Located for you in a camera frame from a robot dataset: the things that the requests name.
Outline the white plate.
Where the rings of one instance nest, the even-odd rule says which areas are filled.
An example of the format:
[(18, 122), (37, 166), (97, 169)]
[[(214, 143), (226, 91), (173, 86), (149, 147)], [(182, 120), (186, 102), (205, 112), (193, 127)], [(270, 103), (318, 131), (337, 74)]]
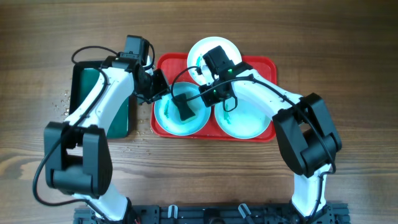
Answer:
[(201, 75), (199, 75), (195, 69), (188, 71), (191, 78), (199, 86), (211, 84), (214, 81), (203, 56), (209, 50), (217, 46), (221, 46), (223, 48), (228, 58), (232, 60), (235, 65), (243, 61), (238, 48), (228, 39), (222, 37), (207, 37), (198, 41), (188, 53), (187, 67), (197, 66), (201, 68)]

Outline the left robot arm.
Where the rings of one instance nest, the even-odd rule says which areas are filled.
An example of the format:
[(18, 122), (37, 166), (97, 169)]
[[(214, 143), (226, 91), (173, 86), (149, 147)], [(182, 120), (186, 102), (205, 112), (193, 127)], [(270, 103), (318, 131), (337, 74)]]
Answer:
[(86, 203), (106, 223), (137, 223), (131, 201), (111, 184), (113, 164), (107, 133), (122, 104), (132, 95), (150, 104), (169, 92), (162, 70), (143, 66), (143, 60), (109, 56), (100, 66), (80, 62), (100, 75), (81, 105), (62, 123), (44, 130), (40, 167), (47, 185), (74, 202)]

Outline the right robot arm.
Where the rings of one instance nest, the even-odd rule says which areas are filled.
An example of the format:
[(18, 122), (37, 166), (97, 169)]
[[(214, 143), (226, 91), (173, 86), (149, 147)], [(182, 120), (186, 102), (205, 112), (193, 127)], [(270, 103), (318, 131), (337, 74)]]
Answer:
[(271, 118), (280, 154), (294, 172), (292, 204), (307, 222), (325, 204), (326, 177), (336, 172), (342, 143), (324, 100), (291, 93), (263, 78), (246, 62), (208, 62), (213, 81), (200, 87), (206, 106), (246, 100)]

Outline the green scrubbing sponge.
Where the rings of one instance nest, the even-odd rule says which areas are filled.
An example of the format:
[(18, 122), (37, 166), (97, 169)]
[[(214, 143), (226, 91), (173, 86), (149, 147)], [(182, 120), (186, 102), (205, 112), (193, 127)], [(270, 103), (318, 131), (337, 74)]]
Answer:
[(174, 96), (172, 102), (178, 109), (181, 122), (188, 122), (189, 119), (196, 116), (187, 103), (187, 95), (185, 93)]

